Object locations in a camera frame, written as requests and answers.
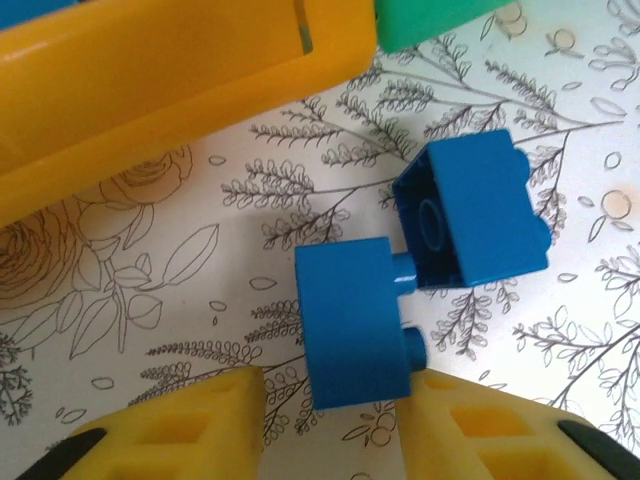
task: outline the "blue toy brick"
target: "blue toy brick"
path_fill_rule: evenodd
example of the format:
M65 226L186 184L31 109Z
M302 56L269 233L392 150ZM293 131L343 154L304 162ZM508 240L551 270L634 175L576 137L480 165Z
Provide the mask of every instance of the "blue toy brick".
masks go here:
M507 130L429 143L393 185L418 288L469 287L548 267L551 234Z
M408 396L426 368L415 328L403 329L398 295L416 289L408 254L387 238L298 247L296 279L307 366L318 410Z
M24 23L82 0L0 0L0 30Z

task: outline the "yellow plastic toy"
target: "yellow plastic toy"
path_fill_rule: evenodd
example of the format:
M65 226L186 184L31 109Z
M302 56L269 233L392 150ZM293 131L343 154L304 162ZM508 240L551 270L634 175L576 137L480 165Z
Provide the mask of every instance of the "yellow plastic toy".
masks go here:
M18 480L255 480L263 402L241 368L85 425ZM407 480L640 479L584 419L436 371L396 410Z
M101 0L0 32L0 227L365 71L371 0Z

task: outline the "white tablecloth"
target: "white tablecloth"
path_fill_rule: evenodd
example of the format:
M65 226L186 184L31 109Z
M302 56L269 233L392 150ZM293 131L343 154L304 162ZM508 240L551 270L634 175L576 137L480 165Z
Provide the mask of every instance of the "white tablecloth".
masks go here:
M500 127L529 155L550 268L416 293L403 318L431 367L640 452L638 54L638 0L523 1L0 230L2 478L84 422L242 365L267 372L261 478L403 478L392 403L311 408L293 248L402 250L390 182L428 140Z

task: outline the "rose illustration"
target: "rose illustration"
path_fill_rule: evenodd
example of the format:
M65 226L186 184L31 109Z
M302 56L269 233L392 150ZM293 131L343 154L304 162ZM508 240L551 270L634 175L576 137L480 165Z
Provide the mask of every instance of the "rose illustration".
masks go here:
M191 174L192 166L191 149L182 146L104 180L77 198L86 203L107 203L125 209L152 205L178 190Z
M55 206L0 229L0 310L18 308L51 295L82 248L72 223L75 201ZM1 316L0 324L11 316Z

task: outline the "green toy block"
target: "green toy block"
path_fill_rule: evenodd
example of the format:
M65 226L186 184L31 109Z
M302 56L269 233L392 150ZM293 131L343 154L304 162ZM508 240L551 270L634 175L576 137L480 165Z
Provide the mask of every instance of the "green toy block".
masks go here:
M378 42L397 52L448 32L512 0L376 0Z

